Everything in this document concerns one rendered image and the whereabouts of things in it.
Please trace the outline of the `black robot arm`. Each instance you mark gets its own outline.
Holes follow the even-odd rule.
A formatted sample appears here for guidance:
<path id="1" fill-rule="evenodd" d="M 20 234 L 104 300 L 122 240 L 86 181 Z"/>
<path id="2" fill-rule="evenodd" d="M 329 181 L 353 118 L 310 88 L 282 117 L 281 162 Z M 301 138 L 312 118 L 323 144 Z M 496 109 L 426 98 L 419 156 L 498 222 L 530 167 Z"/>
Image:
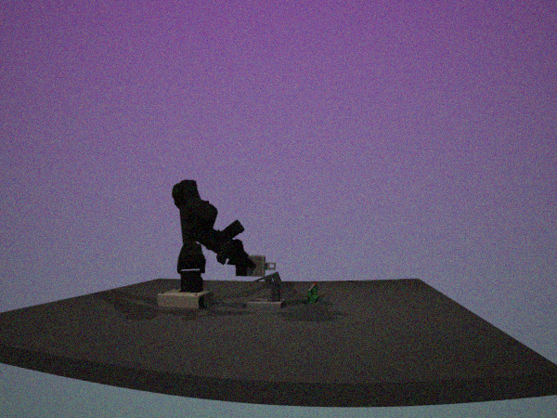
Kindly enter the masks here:
<path id="1" fill-rule="evenodd" d="M 180 210 L 183 247 L 177 258 L 177 274 L 181 275 L 179 292 L 198 293 L 203 291 L 201 273 L 205 272 L 206 258 L 202 245 L 214 230 L 218 215 L 215 206 L 201 199 L 198 185 L 194 180 L 182 180 L 173 186 L 172 197 Z M 244 227 L 236 220 L 223 231 L 218 230 L 228 242 L 244 231 Z M 197 242 L 200 243 L 197 243 Z M 186 270 L 194 269 L 200 270 Z"/>

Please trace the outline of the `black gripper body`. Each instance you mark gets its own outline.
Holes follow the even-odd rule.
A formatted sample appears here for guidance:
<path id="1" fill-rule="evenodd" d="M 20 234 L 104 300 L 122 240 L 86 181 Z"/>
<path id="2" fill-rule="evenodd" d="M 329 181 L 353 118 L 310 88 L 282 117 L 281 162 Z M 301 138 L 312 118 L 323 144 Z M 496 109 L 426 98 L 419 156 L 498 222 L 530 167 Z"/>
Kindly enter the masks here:
<path id="1" fill-rule="evenodd" d="M 233 255 L 236 247 L 240 246 L 241 244 L 242 241 L 238 239 L 233 241 L 231 239 L 230 242 L 228 242 L 221 234 L 219 234 L 219 231 L 214 229 L 205 241 L 204 246 L 207 250 L 212 250 L 213 252 L 217 253 L 217 262 L 224 265 L 226 263 L 226 260 L 228 258 L 230 259 L 230 257 Z"/>

